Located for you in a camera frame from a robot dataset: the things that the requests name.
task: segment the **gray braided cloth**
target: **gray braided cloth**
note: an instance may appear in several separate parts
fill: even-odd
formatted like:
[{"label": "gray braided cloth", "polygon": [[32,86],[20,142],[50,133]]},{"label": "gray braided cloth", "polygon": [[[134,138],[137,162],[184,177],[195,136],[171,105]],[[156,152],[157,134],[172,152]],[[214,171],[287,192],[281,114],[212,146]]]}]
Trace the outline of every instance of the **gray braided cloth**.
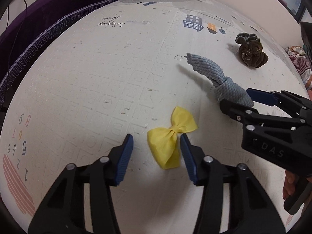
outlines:
[{"label": "gray braided cloth", "polygon": [[206,76],[212,81],[218,103],[222,99],[227,99],[249,107],[254,106],[247,92],[238,84],[234,83],[232,78],[225,76],[218,64],[196,54],[186,53],[185,57],[188,59],[188,64],[192,65],[194,71]]}]

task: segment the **yellow ribbon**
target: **yellow ribbon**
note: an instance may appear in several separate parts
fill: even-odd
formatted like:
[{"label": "yellow ribbon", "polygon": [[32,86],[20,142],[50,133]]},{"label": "yellow ribbon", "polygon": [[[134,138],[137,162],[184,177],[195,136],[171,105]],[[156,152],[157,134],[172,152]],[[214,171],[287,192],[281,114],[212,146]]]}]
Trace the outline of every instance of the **yellow ribbon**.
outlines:
[{"label": "yellow ribbon", "polygon": [[172,126],[155,128],[147,132],[147,142],[156,162],[163,169],[180,166],[180,154],[177,148],[177,134],[189,133],[198,127],[191,113],[177,106],[171,115]]}]

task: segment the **dark green fabric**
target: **dark green fabric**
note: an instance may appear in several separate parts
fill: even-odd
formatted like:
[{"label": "dark green fabric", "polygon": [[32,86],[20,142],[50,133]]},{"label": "dark green fabric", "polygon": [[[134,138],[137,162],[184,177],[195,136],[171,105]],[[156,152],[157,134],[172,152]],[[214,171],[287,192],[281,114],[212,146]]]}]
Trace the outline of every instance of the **dark green fabric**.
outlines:
[{"label": "dark green fabric", "polygon": [[238,52],[248,66],[260,68],[268,61],[269,58],[262,51],[260,38],[256,34],[240,33],[237,35],[235,42],[241,45]]}]

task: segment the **pink striped pattern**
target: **pink striped pattern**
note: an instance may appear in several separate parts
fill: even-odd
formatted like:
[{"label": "pink striped pattern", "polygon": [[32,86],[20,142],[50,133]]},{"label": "pink striped pattern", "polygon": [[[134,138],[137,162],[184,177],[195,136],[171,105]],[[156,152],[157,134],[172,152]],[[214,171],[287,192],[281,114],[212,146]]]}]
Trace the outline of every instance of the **pink striped pattern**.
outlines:
[{"label": "pink striped pattern", "polygon": [[35,205],[32,197],[6,154],[3,157],[3,170],[7,186],[15,199],[16,205],[23,214],[28,213],[33,216],[35,214]]},{"label": "pink striped pattern", "polygon": [[288,218],[287,218],[287,220],[286,220],[286,223],[285,223],[285,226],[287,226],[288,224],[290,224],[290,222],[291,222],[291,220],[292,220],[293,217],[294,217],[294,216],[292,216],[292,215],[289,215],[289,216],[288,216]]},{"label": "pink striped pattern", "polygon": [[297,69],[303,83],[305,84],[305,88],[310,90],[312,88],[312,71],[309,60],[303,56],[297,57],[289,55],[289,58]]}]

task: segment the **human hand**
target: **human hand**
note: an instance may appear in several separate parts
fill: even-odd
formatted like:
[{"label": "human hand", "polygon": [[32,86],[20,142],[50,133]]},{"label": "human hand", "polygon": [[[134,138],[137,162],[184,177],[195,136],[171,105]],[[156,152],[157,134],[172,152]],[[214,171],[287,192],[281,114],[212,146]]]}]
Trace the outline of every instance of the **human hand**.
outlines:
[{"label": "human hand", "polygon": [[[283,199],[286,200],[289,195],[293,195],[296,189],[295,181],[298,180],[296,174],[291,173],[290,171],[285,171],[285,181],[283,187]],[[312,182],[312,177],[307,178],[308,181]]]}]

